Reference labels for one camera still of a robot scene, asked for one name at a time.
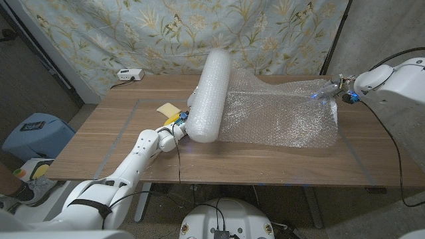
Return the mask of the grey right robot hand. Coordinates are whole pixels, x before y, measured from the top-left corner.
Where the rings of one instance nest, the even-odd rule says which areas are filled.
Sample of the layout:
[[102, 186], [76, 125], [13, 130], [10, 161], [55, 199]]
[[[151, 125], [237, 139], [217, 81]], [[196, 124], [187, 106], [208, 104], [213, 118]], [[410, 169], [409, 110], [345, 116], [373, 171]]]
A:
[[342, 96], [344, 94], [352, 94], [354, 92], [354, 83], [356, 77], [354, 75], [344, 76], [342, 74], [335, 75], [332, 79], [328, 80], [312, 98], [330, 98]]

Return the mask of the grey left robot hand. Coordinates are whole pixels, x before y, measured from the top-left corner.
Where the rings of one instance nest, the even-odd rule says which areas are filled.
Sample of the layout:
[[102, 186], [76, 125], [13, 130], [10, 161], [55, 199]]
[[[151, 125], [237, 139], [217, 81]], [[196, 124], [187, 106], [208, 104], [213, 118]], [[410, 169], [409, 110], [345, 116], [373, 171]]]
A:
[[185, 125], [189, 118], [189, 114], [193, 106], [193, 103], [195, 101], [195, 98], [197, 97], [197, 90], [198, 90], [198, 87], [194, 89], [193, 93], [189, 96], [187, 100], [188, 110], [178, 113], [178, 118], [174, 121], [174, 126], [178, 127], [184, 134], [187, 133]]

